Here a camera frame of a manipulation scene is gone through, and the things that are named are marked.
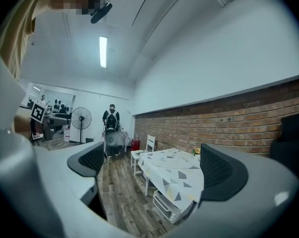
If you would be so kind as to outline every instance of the wooden floor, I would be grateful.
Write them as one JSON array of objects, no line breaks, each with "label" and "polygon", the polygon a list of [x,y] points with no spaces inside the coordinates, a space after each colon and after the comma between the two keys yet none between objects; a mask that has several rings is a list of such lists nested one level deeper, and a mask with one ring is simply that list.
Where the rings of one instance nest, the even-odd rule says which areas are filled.
[{"label": "wooden floor", "polygon": [[63,140],[63,134],[56,133],[54,134],[52,140],[41,142],[38,141],[39,146],[46,148],[49,151],[63,149],[71,146],[75,146],[76,144],[72,144],[69,142],[65,142]]},{"label": "wooden floor", "polygon": [[[75,146],[63,142],[63,135],[55,135],[51,142],[40,143],[48,150]],[[172,225],[153,204],[153,186],[145,197],[145,179],[133,176],[130,151],[123,152],[105,163],[98,175],[100,195],[108,222],[130,234],[142,238],[159,237],[176,226]]]}]

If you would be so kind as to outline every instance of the fluorescent light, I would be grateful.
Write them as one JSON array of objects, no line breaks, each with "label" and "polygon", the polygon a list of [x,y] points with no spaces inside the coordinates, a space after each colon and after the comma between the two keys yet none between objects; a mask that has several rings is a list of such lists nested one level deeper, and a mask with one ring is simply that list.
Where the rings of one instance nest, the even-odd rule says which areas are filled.
[{"label": "fluorescent light", "polygon": [[106,47],[108,38],[100,37],[100,64],[101,67],[106,68]]}]

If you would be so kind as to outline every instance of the table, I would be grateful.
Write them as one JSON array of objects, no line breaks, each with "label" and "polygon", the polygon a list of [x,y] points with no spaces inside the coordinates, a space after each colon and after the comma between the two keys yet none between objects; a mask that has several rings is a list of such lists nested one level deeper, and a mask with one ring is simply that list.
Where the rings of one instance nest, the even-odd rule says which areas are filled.
[{"label": "table", "polygon": [[187,152],[172,148],[140,155],[139,167],[148,180],[175,206],[185,210],[192,201],[199,202],[204,188],[200,162]]}]

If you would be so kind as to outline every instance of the brick wall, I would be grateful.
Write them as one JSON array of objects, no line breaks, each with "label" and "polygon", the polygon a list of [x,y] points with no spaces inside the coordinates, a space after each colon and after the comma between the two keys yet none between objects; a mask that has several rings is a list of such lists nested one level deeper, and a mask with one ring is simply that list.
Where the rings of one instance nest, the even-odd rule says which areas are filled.
[{"label": "brick wall", "polygon": [[299,80],[180,108],[137,115],[135,135],[146,146],[156,137],[155,150],[178,148],[191,152],[201,143],[269,155],[280,135],[280,119],[299,113]]}]

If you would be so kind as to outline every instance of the backpack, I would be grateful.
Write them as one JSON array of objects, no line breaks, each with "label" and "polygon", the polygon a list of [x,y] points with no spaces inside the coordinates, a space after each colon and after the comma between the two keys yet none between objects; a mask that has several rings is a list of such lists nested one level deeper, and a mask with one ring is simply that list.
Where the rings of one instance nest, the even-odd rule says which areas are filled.
[{"label": "backpack", "polygon": [[108,116],[106,118],[106,129],[116,129],[118,119],[116,118],[116,114],[118,113],[116,110],[112,114],[110,110],[108,110]]}]

